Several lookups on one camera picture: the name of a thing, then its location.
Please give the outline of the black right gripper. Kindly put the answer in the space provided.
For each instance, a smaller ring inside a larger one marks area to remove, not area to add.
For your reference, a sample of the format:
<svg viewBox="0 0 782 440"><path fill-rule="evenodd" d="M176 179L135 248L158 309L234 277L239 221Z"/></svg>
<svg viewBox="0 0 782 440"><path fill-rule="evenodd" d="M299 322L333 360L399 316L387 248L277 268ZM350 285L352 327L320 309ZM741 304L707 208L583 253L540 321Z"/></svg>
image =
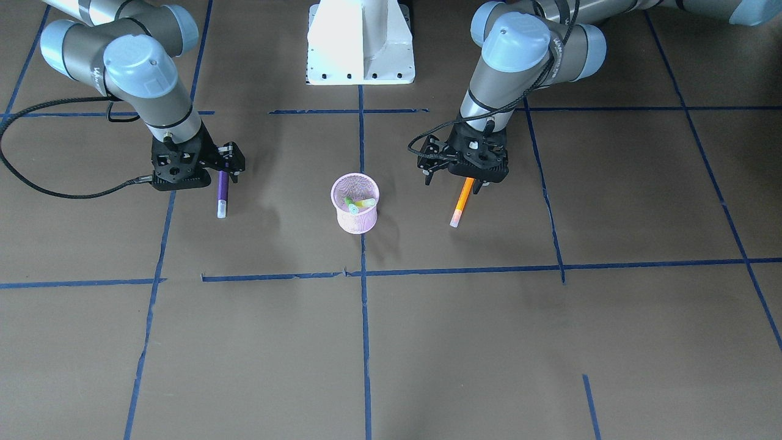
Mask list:
<svg viewBox="0 0 782 440"><path fill-rule="evenodd" d="M232 183L246 171L246 159L235 142L218 147L206 126L202 125L194 137L182 143L171 139L159 141L154 137L152 146L152 187L159 191L176 191L204 188L211 184L207 171L217 164L217 171L224 172Z"/></svg>

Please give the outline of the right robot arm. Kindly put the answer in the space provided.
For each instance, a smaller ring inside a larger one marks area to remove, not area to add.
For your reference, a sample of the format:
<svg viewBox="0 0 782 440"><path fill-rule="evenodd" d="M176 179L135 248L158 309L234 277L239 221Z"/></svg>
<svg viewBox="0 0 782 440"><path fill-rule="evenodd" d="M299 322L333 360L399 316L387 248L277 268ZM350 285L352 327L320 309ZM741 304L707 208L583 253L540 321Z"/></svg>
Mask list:
<svg viewBox="0 0 782 440"><path fill-rule="evenodd" d="M244 155L234 142L213 142L174 64L199 42L199 27L185 8L146 1L50 5L68 19L42 32L43 57L57 72L135 109L153 135L154 188L209 186L210 169L237 183Z"/></svg>

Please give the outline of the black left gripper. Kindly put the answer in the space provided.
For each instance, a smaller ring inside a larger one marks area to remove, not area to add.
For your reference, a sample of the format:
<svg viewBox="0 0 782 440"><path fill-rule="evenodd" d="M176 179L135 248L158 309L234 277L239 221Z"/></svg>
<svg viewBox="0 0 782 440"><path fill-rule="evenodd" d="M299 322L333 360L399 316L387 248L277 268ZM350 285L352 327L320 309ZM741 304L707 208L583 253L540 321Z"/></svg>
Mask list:
<svg viewBox="0 0 782 440"><path fill-rule="evenodd" d="M449 147L457 153L449 173L474 178L473 195L489 183L501 183L509 173L505 128L484 133L466 122L458 123L449 135Z"/></svg>

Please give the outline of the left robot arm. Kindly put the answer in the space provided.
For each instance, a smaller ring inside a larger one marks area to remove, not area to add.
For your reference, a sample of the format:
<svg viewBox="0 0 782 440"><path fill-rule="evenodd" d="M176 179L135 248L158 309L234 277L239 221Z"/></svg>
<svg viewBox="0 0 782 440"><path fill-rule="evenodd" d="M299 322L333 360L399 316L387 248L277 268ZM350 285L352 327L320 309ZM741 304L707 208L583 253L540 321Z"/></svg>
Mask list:
<svg viewBox="0 0 782 440"><path fill-rule="evenodd" d="M481 49L458 121L438 159L424 159L466 178L477 193L508 175L506 126L514 109L537 89L575 83L603 65L608 45L600 21L662 6L754 27L780 13L779 1L517 1L487 2L471 22Z"/></svg>

